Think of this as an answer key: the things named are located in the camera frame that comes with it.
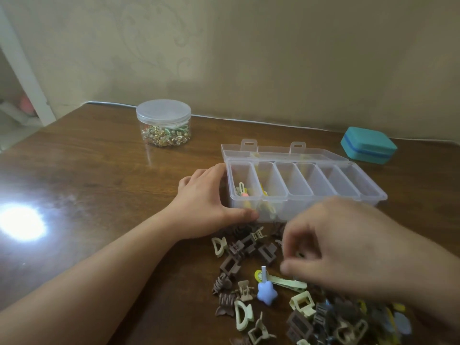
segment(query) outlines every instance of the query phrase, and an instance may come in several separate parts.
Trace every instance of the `wallpaper pattern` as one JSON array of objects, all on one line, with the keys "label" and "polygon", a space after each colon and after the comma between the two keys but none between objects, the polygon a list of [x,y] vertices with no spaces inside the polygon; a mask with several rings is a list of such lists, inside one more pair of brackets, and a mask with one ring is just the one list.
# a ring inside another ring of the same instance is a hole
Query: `wallpaper pattern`
[{"label": "wallpaper pattern", "polygon": [[60,117],[201,115],[460,139],[460,0],[0,0]]}]

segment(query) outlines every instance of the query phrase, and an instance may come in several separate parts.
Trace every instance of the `box lid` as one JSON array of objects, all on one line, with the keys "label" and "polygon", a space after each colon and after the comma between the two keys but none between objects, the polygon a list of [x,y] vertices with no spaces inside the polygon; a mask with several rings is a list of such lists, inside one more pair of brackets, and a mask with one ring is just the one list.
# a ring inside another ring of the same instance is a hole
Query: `box lid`
[{"label": "box lid", "polygon": [[382,132],[359,127],[349,127],[344,135],[345,141],[357,152],[372,152],[391,156],[397,146]]},{"label": "box lid", "polygon": [[306,148],[304,142],[292,142],[291,146],[258,146],[255,139],[243,139],[241,144],[222,144],[222,157],[227,160],[258,161],[313,161],[336,163],[349,160],[325,149]]}]

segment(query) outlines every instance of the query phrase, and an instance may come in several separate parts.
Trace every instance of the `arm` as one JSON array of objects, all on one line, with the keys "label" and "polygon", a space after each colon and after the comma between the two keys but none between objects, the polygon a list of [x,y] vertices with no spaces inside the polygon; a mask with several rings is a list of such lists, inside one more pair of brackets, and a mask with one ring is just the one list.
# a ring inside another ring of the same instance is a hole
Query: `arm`
[{"label": "arm", "polygon": [[0,314],[1,344],[106,344],[165,253],[179,240],[250,222],[257,213],[222,206],[225,165],[179,183],[163,211]]},{"label": "arm", "polygon": [[286,225],[283,255],[286,275],[403,302],[460,331],[460,259],[369,205],[330,198],[299,214]]}]

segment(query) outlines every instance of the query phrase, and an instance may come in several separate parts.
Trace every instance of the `teal box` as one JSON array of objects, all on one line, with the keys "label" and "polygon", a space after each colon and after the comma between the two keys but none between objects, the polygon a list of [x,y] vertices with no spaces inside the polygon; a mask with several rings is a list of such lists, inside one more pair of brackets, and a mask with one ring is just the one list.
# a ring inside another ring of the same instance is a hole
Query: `teal box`
[{"label": "teal box", "polygon": [[340,144],[351,159],[379,165],[386,163],[397,150],[384,133],[359,127],[349,127]]}]

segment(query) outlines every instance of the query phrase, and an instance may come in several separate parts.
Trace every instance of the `white door frame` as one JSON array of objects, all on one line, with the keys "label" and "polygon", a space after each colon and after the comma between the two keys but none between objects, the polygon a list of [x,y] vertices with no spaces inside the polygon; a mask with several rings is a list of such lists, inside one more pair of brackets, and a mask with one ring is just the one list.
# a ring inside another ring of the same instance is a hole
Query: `white door frame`
[{"label": "white door frame", "polygon": [[0,47],[17,80],[35,108],[43,126],[56,121],[41,87],[21,47],[14,29],[0,5]]}]

